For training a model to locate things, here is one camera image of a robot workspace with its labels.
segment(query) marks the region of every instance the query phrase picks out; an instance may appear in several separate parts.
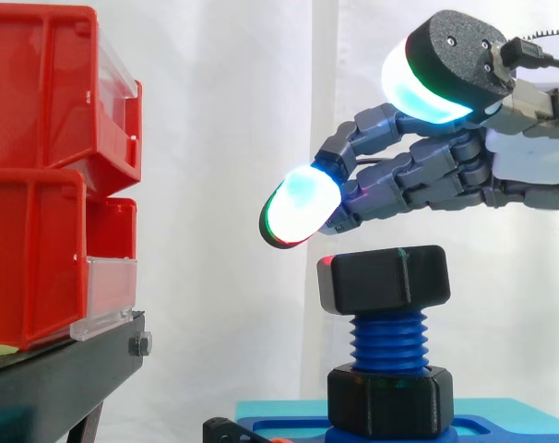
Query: robotic hand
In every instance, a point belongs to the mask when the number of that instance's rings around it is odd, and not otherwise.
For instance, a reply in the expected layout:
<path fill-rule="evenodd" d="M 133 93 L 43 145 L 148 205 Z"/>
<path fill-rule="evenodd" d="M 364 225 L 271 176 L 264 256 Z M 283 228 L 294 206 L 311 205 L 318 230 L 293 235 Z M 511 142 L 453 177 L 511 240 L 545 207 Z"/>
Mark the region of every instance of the robotic hand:
<path fill-rule="evenodd" d="M 263 237 L 293 247 L 317 230 L 344 233 L 425 207 L 559 210 L 559 89 L 515 79 L 518 66 L 559 60 L 470 16 L 435 14 L 385 61 L 392 104 L 341 124 L 311 166 L 286 177 L 261 212 Z M 424 139 L 393 159 L 359 159 L 405 134 Z"/>

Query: black clip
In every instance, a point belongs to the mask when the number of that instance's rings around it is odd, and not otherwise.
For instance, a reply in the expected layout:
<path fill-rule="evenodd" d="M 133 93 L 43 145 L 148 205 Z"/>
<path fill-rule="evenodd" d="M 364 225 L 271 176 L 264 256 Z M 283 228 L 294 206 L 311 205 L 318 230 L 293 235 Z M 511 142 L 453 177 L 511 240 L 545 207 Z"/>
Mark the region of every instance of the black clip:
<path fill-rule="evenodd" d="M 204 423 L 204 443 L 241 443 L 251 441 L 253 443 L 271 443 L 266 438 L 258 436 L 252 431 L 237 425 L 228 418 L 210 418 Z M 241 437 L 249 437 L 249 440 L 241 440 Z"/>

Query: black metal shelf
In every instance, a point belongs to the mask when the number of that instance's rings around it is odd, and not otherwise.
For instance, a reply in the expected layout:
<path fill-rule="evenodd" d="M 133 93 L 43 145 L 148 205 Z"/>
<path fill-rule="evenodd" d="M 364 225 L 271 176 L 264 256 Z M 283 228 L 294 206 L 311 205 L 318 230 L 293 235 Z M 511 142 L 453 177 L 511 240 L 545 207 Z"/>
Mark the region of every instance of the black metal shelf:
<path fill-rule="evenodd" d="M 144 313 L 88 341 L 0 357 L 0 443 L 94 439 L 101 404 L 141 366 Z"/>

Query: gear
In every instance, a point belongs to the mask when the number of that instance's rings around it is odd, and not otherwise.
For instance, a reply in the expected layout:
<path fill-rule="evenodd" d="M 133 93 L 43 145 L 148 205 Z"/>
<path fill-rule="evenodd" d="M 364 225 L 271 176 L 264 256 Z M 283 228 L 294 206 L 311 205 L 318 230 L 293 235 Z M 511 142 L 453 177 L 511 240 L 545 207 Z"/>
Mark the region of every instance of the gear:
<path fill-rule="evenodd" d="M 535 40 L 542 37 L 552 37 L 553 35 L 559 35 L 559 30 L 539 30 L 526 37 L 521 37 L 523 40 Z"/>

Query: green light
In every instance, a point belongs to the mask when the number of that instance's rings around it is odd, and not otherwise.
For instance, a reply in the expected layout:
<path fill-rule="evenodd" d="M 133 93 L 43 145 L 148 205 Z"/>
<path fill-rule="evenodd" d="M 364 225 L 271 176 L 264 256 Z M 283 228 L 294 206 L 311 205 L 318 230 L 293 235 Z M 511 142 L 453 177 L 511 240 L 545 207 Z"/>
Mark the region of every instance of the green light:
<path fill-rule="evenodd" d="M 470 114 L 470 108 L 424 87 L 410 69 L 405 44 L 406 41 L 399 43 L 382 66 L 382 89 L 388 101 L 405 114 L 438 125 Z"/>
<path fill-rule="evenodd" d="M 297 168 L 268 203 L 268 232 L 284 244 L 300 243 L 318 231 L 340 203 L 339 186 L 331 177 L 312 166 Z"/>

